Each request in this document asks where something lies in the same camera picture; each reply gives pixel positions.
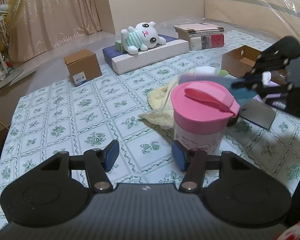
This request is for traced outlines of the open brown cardboard tray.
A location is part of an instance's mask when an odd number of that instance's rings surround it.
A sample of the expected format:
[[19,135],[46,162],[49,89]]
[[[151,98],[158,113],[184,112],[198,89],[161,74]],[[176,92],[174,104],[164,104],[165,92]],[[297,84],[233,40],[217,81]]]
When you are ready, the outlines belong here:
[[[226,70],[230,75],[243,79],[243,75],[249,72],[254,66],[258,54],[261,51],[249,46],[241,46],[231,50],[222,56],[221,68]],[[264,72],[261,75],[253,76],[252,78],[261,79],[264,85],[269,85],[270,81],[279,85],[286,84],[286,71],[284,69],[271,72]]]

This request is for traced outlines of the white cloth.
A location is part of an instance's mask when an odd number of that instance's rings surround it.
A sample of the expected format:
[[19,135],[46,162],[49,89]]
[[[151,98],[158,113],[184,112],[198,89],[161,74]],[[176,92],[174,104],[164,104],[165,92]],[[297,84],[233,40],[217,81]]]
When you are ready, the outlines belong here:
[[216,73],[216,69],[214,67],[210,67],[210,66],[202,66],[202,67],[196,67],[194,68],[194,74],[197,76],[211,76],[211,75],[215,75]]

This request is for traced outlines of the small closed cardboard box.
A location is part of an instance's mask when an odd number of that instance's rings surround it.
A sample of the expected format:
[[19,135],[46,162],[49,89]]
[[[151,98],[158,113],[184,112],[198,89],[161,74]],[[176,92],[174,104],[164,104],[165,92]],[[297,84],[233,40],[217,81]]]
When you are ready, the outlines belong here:
[[70,81],[78,87],[102,75],[99,62],[95,53],[82,49],[64,57]]

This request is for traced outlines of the stack of books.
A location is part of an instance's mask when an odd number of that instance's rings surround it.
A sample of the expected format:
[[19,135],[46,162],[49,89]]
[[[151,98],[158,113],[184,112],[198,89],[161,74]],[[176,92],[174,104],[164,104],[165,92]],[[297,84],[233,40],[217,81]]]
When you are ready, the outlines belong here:
[[209,23],[175,25],[178,38],[189,42],[189,50],[203,50],[224,46],[224,28]]

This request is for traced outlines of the plastic wrapped headboard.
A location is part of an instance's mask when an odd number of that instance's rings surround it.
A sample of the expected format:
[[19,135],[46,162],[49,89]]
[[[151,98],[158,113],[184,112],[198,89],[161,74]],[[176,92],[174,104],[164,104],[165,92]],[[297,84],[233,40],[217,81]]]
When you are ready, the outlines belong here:
[[300,2],[297,0],[205,0],[204,17],[275,38],[294,36],[300,42]]

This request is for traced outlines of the pink lidded cup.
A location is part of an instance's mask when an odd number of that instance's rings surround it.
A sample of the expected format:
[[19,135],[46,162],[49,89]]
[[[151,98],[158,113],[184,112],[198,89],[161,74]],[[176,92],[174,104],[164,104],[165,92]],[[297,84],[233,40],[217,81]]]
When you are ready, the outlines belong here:
[[212,81],[185,82],[171,92],[174,139],[185,148],[216,155],[229,119],[239,112],[234,96]]

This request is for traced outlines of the beige curtain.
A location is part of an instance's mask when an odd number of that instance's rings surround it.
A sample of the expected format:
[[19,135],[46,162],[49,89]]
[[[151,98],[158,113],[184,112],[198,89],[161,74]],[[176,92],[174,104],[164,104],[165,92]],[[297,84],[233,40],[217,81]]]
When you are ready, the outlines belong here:
[[[0,6],[10,0],[0,0]],[[95,0],[26,0],[15,28],[1,27],[12,62],[28,61],[102,30]]]

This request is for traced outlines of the yellow towel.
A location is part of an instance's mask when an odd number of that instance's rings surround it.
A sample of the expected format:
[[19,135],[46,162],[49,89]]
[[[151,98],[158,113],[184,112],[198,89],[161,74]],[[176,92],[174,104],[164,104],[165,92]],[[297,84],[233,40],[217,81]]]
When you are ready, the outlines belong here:
[[170,129],[174,126],[173,106],[171,92],[178,85],[178,77],[174,77],[164,86],[151,90],[147,95],[147,102],[151,110],[140,114],[138,117],[147,122],[160,126],[162,129]]

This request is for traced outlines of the green microfibre cloth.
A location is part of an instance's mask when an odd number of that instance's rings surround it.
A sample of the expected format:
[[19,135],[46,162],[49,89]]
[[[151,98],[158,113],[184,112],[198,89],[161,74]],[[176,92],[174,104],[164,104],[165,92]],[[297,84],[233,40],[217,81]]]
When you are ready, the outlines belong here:
[[223,69],[221,69],[217,72],[217,76],[220,76],[220,77],[226,77],[228,75],[229,75],[229,73],[226,70],[223,70]]

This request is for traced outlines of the standing fan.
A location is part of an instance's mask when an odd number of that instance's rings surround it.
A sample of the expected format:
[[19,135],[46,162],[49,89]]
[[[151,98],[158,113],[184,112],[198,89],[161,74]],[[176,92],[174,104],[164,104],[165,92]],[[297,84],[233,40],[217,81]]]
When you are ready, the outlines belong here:
[[[14,70],[4,78],[6,85],[11,86],[37,71],[39,64],[27,61],[51,48],[44,43],[44,25],[52,22],[51,10],[63,2],[89,12],[87,0],[9,0],[0,5],[0,39],[14,64]],[[90,0],[90,4],[95,6],[95,0]]]

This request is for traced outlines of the white flat box blue top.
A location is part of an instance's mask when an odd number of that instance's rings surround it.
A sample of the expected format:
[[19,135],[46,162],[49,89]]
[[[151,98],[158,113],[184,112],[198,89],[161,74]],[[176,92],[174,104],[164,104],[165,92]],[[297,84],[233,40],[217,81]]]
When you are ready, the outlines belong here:
[[165,45],[157,45],[153,49],[140,51],[137,55],[130,55],[125,51],[121,53],[116,50],[115,46],[103,48],[105,62],[115,73],[121,75],[189,52],[188,41],[161,34],[159,36],[166,40]]

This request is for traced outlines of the white bunny plush toy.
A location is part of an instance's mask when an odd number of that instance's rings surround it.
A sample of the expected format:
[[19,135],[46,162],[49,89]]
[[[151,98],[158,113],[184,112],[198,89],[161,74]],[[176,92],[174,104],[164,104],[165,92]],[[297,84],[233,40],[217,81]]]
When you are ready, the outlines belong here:
[[165,45],[165,38],[158,35],[155,29],[156,23],[141,22],[135,27],[121,30],[121,44],[130,55],[136,55],[139,51],[147,51],[157,45]]

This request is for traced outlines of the small green box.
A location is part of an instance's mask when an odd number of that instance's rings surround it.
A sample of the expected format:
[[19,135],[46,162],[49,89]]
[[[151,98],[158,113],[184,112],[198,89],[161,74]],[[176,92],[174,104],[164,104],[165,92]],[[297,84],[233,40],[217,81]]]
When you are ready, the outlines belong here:
[[122,45],[121,40],[115,41],[115,49],[116,49],[116,51],[118,51],[119,53],[124,53],[124,52],[125,52],[125,49],[124,49],[124,47],[123,47],[123,45]]

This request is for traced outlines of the green floral tablecloth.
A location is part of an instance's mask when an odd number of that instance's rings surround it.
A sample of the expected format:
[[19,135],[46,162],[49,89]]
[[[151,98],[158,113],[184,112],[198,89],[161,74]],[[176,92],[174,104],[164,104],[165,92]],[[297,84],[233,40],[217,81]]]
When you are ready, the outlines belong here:
[[[0,159],[0,196],[9,183],[59,151],[79,155],[114,139],[120,154],[109,172],[113,184],[179,185],[184,175],[171,155],[173,131],[140,118],[150,109],[147,95],[184,71],[220,69],[222,55],[243,45],[269,47],[266,41],[232,30],[225,34],[222,48],[190,52],[123,75],[104,64],[102,76],[82,87],[61,80],[23,96]],[[270,129],[239,119],[226,130],[219,150],[253,163],[290,192],[300,181],[300,119],[288,114],[277,112]]]

